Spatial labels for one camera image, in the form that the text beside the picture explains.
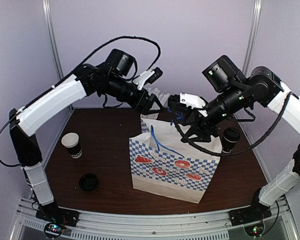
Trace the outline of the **black plastic cup lid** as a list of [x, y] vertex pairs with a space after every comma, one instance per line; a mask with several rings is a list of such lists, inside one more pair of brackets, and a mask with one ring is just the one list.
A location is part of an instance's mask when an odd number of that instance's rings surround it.
[[223, 138], [230, 142], [237, 142], [240, 140], [241, 135], [236, 128], [228, 127], [223, 132]]

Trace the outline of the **black paper coffee cup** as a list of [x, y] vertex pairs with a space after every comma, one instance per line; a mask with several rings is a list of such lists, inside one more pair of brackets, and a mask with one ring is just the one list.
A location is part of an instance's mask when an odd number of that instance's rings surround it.
[[231, 153], [233, 148], [235, 147], [238, 140], [229, 140], [226, 137], [222, 138], [221, 144], [222, 144], [222, 153]]

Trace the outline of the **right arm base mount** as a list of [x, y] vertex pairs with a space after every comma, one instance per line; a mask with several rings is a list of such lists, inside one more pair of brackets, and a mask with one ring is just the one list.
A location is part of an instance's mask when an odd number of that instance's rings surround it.
[[252, 209], [251, 207], [229, 211], [232, 226], [243, 225], [245, 233], [249, 237], [260, 237], [265, 232], [264, 220], [272, 216], [272, 212]]

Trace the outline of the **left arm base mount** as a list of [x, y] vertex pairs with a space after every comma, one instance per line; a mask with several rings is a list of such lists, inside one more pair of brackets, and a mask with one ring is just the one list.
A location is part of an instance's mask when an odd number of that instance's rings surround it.
[[79, 215], [78, 211], [60, 208], [57, 216], [48, 217], [38, 208], [35, 217], [47, 222], [43, 227], [43, 233], [48, 238], [55, 239], [64, 234], [69, 227], [76, 227]]

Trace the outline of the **blue checkered paper bag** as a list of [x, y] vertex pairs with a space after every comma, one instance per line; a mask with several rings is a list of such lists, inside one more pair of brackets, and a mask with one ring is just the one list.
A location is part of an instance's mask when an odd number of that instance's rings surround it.
[[136, 190], [199, 203], [220, 157], [181, 142], [169, 121], [140, 117], [142, 133], [129, 139], [132, 185]]

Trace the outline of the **black paper cups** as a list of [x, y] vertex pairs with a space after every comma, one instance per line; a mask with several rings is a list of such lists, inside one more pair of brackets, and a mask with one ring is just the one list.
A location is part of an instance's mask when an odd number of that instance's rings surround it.
[[66, 148], [67, 152], [74, 159], [82, 156], [82, 148], [77, 133], [67, 133], [61, 139], [61, 144]]

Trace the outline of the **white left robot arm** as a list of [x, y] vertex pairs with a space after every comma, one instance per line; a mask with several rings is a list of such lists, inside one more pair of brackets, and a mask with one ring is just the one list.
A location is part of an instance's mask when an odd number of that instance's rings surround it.
[[109, 95], [143, 115], [152, 114], [153, 104], [157, 104], [159, 109], [163, 107], [144, 85], [152, 84], [162, 74], [162, 70], [156, 67], [146, 70], [135, 80], [125, 80], [104, 63], [98, 66], [86, 63], [74, 69], [62, 83], [52, 87], [33, 103], [10, 111], [9, 133], [18, 161], [43, 215], [51, 222], [59, 221], [62, 212], [43, 169], [37, 131], [69, 105], [92, 94]]

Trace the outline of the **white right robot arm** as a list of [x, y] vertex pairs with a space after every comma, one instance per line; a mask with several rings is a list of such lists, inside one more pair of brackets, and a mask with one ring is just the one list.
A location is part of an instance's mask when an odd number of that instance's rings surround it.
[[[217, 124], [243, 108], [252, 108], [259, 103], [277, 114], [277, 118], [270, 128], [257, 140], [253, 147], [261, 144], [279, 124], [285, 121], [288, 129], [283, 131], [278, 142], [289, 147], [295, 137], [300, 139], [300, 96], [291, 89], [270, 69], [259, 66], [253, 69], [250, 77], [234, 67], [221, 66], [215, 63], [204, 71], [204, 76], [214, 86], [218, 96], [211, 102], [189, 94], [177, 95], [179, 111], [193, 116], [193, 120], [186, 118], [183, 125], [189, 126], [183, 132], [182, 141], [190, 144], [204, 153], [207, 149], [198, 142], [208, 142], [217, 136]], [[256, 221], [282, 195], [300, 183], [300, 144], [287, 166], [267, 185], [257, 190], [253, 196], [251, 206], [246, 209], [246, 217]]]

